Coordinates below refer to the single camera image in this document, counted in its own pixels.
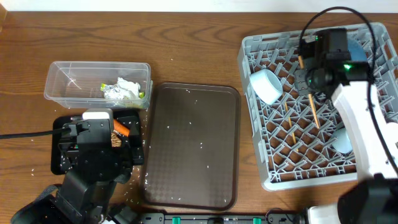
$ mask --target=white wall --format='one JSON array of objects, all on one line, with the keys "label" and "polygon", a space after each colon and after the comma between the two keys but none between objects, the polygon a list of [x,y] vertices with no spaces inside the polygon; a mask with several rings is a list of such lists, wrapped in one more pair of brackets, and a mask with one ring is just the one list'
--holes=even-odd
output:
[{"label": "white wall", "polygon": [[8,11],[319,12],[347,6],[398,12],[398,0],[0,0]]}]

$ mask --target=dish rack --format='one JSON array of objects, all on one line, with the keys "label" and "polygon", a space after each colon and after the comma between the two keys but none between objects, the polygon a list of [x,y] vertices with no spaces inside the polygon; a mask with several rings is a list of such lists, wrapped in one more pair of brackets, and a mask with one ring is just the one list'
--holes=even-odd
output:
[{"label": "dish rack", "polygon": [[[371,50],[373,43],[366,24],[322,29],[346,28],[348,38],[363,47],[368,62],[376,57],[374,76],[379,103],[385,119],[397,122],[398,57],[384,25],[371,25],[376,35],[376,54]],[[309,29],[303,38],[315,40],[313,34],[322,29]],[[353,152],[341,154],[331,145],[336,140],[331,138],[333,132],[344,127],[333,103],[324,96],[314,99],[321,126],[317,129],[308,96],[299,96],[294,86],[294,71],[300,69],[297,55],[300,33],[297,30],[245,37],[239,50],[239,72],[249,106],[257,166],[261,185],[268,191],[357,179]],[[250,74],[261,69],[273,71],[283,86],[284,95],[273,105],[262,102],[250,84]]]}]

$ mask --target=green clip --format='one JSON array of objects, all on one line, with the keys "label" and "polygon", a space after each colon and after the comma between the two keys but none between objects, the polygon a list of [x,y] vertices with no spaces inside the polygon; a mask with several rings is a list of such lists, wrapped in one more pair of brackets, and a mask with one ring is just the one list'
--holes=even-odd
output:
[{"label": "green clip", "polygon": [[253,224],[261,224],[261,218],[253,218]]},{"label": "green clip", "polygon": [[181,218],[180,217],[173,217],[172,224],[181,224]]}]

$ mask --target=clear plastic container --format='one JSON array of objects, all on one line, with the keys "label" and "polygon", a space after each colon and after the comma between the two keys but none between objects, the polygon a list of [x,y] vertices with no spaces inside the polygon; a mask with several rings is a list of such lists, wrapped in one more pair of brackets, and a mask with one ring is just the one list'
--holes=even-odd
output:
[{"label": "clear plastic container", "polygon": [[[101,84],[116,84],[118,78],[138,82],[145,95],[138,100],[104,98]],[[142,108],[149,107],[150,66],[132,62],[53,62],[47,75],[44,97],[65,108]]]}]

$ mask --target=orange object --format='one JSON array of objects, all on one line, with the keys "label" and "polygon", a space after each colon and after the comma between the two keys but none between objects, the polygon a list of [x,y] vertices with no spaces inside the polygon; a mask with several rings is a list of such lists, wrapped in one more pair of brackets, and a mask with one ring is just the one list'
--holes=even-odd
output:
[{"label": "orange object", "polygon": [[124,136],[129,136],[130,130],[128,130],[126,127],[124,127],[121,123],[113,119],[113,128],[115,131],[119,132],[120,134]]}]

